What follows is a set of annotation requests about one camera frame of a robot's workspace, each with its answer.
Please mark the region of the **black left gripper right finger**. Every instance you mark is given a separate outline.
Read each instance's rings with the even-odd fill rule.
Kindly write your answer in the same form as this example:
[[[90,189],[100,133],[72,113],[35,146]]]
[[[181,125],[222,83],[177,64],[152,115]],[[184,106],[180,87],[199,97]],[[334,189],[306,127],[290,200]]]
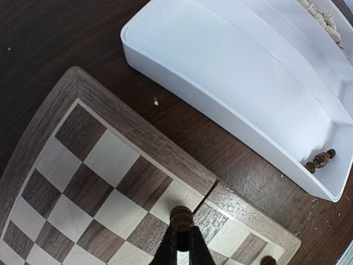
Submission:
[[[214,264],[214,260],[207,248],[202,233],[197,226],[190,229],[189,261],[192,265]]]

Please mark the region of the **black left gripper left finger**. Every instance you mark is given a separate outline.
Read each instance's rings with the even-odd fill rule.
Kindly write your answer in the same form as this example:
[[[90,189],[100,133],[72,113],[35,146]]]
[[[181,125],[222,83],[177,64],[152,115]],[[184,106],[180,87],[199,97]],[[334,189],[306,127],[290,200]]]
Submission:
[[[177,233],[174,226],[169,225],[161,244],[153,258],[156,265],[176,265],[177,262]]]

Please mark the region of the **dark chess pawn pile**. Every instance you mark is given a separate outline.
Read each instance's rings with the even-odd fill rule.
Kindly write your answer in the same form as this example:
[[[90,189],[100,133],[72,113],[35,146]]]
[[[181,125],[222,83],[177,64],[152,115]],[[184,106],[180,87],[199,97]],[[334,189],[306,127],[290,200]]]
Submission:
[[[192,211],[185,206],[174,207],[170,212],[170,224],[176,229],[178,251],[187,252],[190,229],[194,225]]]

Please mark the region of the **dark chess piece crossing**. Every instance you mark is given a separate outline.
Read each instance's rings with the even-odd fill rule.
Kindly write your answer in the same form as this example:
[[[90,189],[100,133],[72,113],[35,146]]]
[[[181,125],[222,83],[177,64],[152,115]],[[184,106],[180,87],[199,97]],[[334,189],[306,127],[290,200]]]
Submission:
[[[313,161],[307,162],[304,167],[308,172],[314,174],[317,169],[325,167],[335,156],[335,149],[330,149],[327,152],[321,152],[315,156]]]

